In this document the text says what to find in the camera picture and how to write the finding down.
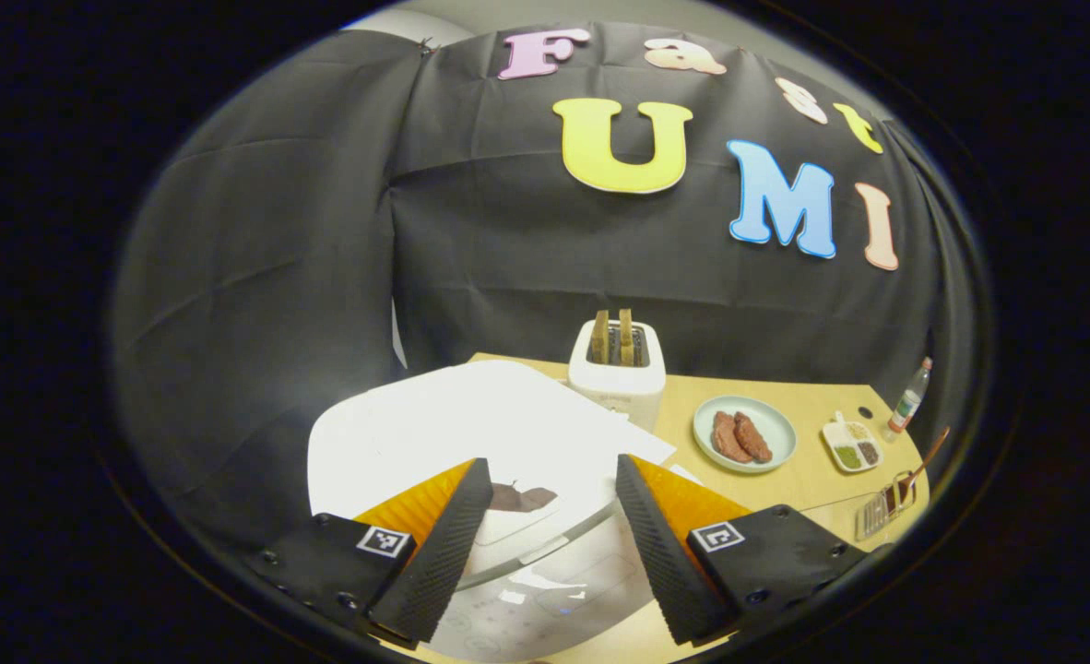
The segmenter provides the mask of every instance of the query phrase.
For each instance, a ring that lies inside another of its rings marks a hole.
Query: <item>plastic bottle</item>
[[[894,409],[894,414],[889,418],[889,430],[895,434],[904,432],[907,424],[913,419],[913,413],[918,412],[921,399],[925,396],[925,384],[930,383],[930,370],[933,362],[930,358],[921,361],[921,369],[910,381],[901,399],[898,400],[898,408]]]

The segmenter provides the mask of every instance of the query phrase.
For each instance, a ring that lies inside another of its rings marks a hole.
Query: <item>black fabric backdrop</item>
[[[116,386],[150,479],[218,542],[258,547],[308,515],[306,442],[330,405],[400,377],[390,298],[410,372],[477,351],[565,361],[583,321],[631,307],[670,374],[867,383],[894,403],[923,354],[932,393],[920,446],[958,424],[976,352],[955,196],[907,131],[818,81],[734,45],[627,24],[553,75],[498,81],[508,34],[423,56],[379,33],[330,35],[217,110],[153,185],[114,291]],[[643,41],[706,47],[725,75],[663,70]],[[828,112],[787,105],[784,75]],[[622,104],[614,150],[652,154],[641,101],[692,110],[688,170],[657,194],[600,192],[561,162],[554,101]],[[873,124],[875,155],[833,102]],[[739,166],[729,140],[782,171],[821,165],[836,256],[735,241]],[[892,201],[901,266],[867,264],[865,205]]]

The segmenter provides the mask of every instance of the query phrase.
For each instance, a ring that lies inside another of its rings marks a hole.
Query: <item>yellow letter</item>
[[[561,159],[570,176],[603,192],[652,194],[675,185],[685,176],[685,106],[644,101],[639,112],[651,118],[656,152],[645,165],[626,165],[611,153],[611,117],[622,110],[611,99],[561,99],[554,113],[561,117]]]
[[[885,152],[882,148],[882,144],[873,140],[873,126],[865,122],[865,119],[857,113],[857,109],[853,109],[849,105],[833,105],[836,110],[844,113],[845,119],[848,120],[848,129],[851,129],[853,134],[857,134],[857,140],[865,144],[870,150],[881,155]]]

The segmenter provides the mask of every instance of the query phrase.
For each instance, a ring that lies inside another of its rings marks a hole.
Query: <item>letter m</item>
[[[832,242],[832,184],[835,180],[832,173],[818,165],[804,164],[795,177],[795,185],[788,185],[767,148],[747,141],[730,141],[726,147],[738,157],[742,171],[742,209],[739,217],[729,222],[729,234],[744,242],[765,244],[770,240],[770,228],[764,224],[764,214],[770,209],[770,224],[784,248],[802,225],[803,230],[795,238],[801,252],[825,259],[835,256],[836,248]]]

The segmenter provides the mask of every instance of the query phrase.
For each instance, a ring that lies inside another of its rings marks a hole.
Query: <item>wooden table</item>
[[[558,379],[564,379],[567,373],[564,362],[532,361],[532,359],[487,353],[476,353],[470,362],[491,361],[491,359],[521,362]],[[711,462],[693,438],[692,413],[697,412],[697,408],[705,400],[722,395],[755,398],[784,413],[792,423],[799,438],[794,457],[775,470],[756,475],[739,474]],[[871,420],[861,416],[858,412],[858,408],[861,407],[872,411]],[[820,430],[835,419],[835,412],[838,410],[844,413],[845,420],[865,422],[869,425],[885,455],[881,466],[856,474],[849,474],[836,467]],[[889,415],[891,408],[869,386],[835,386],[835,384],[819,386],[807,383],[730,381],[669,374],[664,386],[656,428],[652,433],[669,445],[676,446],[676,454],[664,463],[664,467],[671,468],[675,463],[679,463],[706,487],[755,511],[778,504],[789,505],[813,518],[816,523],[837,536],[853,542],[856,510],[870,499],[873,493],[887,486],[896,472],[916,470],[921,466],[921,457],[910,434],[898,434],[893,440],[887,438],[883,424],[888,421]],[[930,502],[930,483],[925,472],[918,479],[916,487],[918,497],[913,507],[889,522],[874,539],[853,543],[867,551],[881,543],[895,542],[899,539],[905,530],[918,520]],[[659,613],[659,605],[651,601],[630,618],[598,637],[556,655],[549,655],[546,660],[549,664],[579,664],[584,661],[667,663],[708,650],[725,640],[706,643],[701,648],[693,648],[689,643],[675,645]],[[397,647],[389,648],[410,654],[410,651]],[[432,663],[462,661],[439,655],[424,647],[419,647],[414,656]]]

